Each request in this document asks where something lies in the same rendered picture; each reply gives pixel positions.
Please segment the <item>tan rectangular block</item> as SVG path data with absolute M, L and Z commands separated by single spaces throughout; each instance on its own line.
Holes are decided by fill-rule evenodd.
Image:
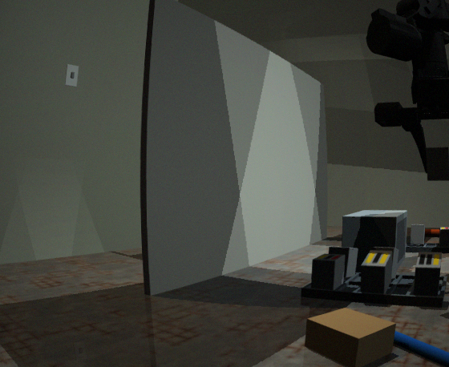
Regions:
M 396 323 L 343 308 L 307 319 L 305 347 L 348 367 L 392 353 Z

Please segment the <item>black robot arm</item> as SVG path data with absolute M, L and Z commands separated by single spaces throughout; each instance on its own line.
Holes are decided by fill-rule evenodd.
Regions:
M 366 43 L 380 54 L 412 65 L 424 62 L 447 64 L 445 45 L 449 43 L 449 4 L 445 0 L 402 0 L 396 14 L 378 8 L 371 13 Z M 415 73 L 416 71 L 416 73 Z M 440 72 L 442 71 L 442 72 Z M 449 71 L 435 68 L 435 75 L 412 71 L 413 104 L 449 103 Z

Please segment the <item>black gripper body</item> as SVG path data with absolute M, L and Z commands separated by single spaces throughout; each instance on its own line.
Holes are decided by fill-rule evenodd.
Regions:
M 413 70 L 421 69 L 422 75 L 426 76 L 435 75 L 435 68 L 443 69 L 445 77 L 447 76 L 448 65 L 446 63 L 431 61 L 418 63 L 413 66 Z M 403 108 L 400 102 L 377 103 L 374 109 L 375 122 L 381 127 L 401 127 L 402 123 L 417 123 L 423 119 L 449 119 L 448 112 L 449 103 L 443 102 L 417 103 L 417 107 L 412 108 Z

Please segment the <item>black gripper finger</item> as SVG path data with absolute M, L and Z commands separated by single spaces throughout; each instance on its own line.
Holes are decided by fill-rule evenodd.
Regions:
M 423 133 L 423 126 L 420 122 L 402 123 L 405 131 L 410 131 L 418 146 L 420 157 L 423 161 L 424 170 L 427 173 L 427 147 Z

